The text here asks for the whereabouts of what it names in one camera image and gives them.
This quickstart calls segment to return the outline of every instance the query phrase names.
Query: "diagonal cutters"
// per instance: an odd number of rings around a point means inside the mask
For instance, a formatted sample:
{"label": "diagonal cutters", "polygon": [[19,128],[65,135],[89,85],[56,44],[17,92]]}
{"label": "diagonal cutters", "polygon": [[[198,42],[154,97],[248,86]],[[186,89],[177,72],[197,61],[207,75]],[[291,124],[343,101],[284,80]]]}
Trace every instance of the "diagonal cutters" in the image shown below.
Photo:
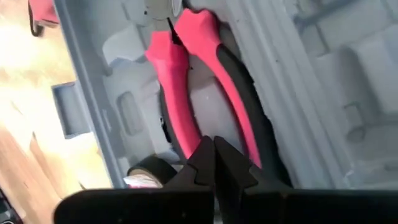
{"label": "diagonal cutters", "polygon": [[188,99],[188,53],[196,55],[215,74],[236,114],[246,151],[258,167],[287,176],[278,156],[271,122],[259,102],[246,67],[221,42],[218,21],[204,9],[198,13],[184,9],[173,25],[167,0],[147,0],[152,7],[156,31],[152,33],[147,59],[153,64],[161,85],[166,121],[173,134],[172,144],[188,159],[197,148],[201,134]]}

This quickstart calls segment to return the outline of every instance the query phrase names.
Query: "tape roll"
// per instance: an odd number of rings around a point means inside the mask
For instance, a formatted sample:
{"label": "tape roll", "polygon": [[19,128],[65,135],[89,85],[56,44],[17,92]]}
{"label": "tape roll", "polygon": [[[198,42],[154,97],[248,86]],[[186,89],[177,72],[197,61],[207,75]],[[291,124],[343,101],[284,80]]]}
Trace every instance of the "tape roll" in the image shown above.
{"label": "tape roll", "polygon": [[130,188],[162,188],[177,171],[166,161],[149,156],[130,168],[124,181]]}

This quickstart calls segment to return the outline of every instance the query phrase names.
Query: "pink handle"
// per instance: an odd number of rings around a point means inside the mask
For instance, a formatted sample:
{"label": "pink handle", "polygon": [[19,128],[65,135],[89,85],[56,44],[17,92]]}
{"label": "pink handle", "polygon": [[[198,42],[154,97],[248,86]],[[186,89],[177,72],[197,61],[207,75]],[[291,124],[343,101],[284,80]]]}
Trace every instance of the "pink handle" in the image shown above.
{"label": "pink handle", "polygon": [[52,0],[29,0],[29,4],[32,8],[34,21],[44,19],[51,22],[59,22]]}
{"label": "pink handle", "polygon": [[171,32],[153,32],[146,57],[155,67],[174,133],[188,159],[197,148],[200,135],[188,104],[187,51],[183,46],[173,44]]}
{"label": "pink handle", "polygon": [[194,13],[185,9],[175,25],[175,30],[187,50],[197,55],[215,73],[239,119],[250,159],[261,168],[256,139],[244,103],[228,72],[217,57],[221,44],[215,16],[207,10]]}

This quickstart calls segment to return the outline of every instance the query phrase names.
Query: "tool case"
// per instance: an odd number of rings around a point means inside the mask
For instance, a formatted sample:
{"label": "tool case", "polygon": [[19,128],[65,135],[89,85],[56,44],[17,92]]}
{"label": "tool case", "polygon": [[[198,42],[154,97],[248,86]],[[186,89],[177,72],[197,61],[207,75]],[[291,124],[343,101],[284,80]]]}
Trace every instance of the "tool case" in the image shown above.
{"label": "tool case", "polygon": [[[222,41],[254,80],[294,187],[398,188],[397,0],[188,3],[222,22]],[[53,87],[65,137],[93,131],[116,188],[151,154],[178,161],[144,56],[154,30],[144,0],[55,0],[55,8],[77,76]],[[213,74],[194,56],[190,66],[201,133],[244,152]]]}

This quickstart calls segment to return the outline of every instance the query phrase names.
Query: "pliers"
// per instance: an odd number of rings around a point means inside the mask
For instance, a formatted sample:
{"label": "pliers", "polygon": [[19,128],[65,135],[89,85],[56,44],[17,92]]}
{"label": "pliers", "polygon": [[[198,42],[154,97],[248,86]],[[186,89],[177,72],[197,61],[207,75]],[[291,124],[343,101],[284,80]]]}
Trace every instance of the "pliers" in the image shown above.
{"label": "pliers", "polygon": [[157,30],[152,33],[146,57],[155,67],[164,93],[167,115],[177,141],[173,145],[178,143],[188,159],[201,139],[187,93],[190,53],[213,71],[223,87],[236,114],[250,160],[260,168],[266,164],[272,173],[281,167],[283,170],[274,131],[263,113],[253,80],[244,64],[221,42],[215,15],[206,9],[198,13],[184,9],[173,25],[167,17],[168,2],[147,0],[147,7],[155,9],[152,17]]}
{"label": "pliers", "polygon": [[54,212],[56,224],[397,220],[397,191],[293,189],[275,175],[261,174],[218,136],[202,137],[187,163],[162,188],[84,190],[64,199]]}

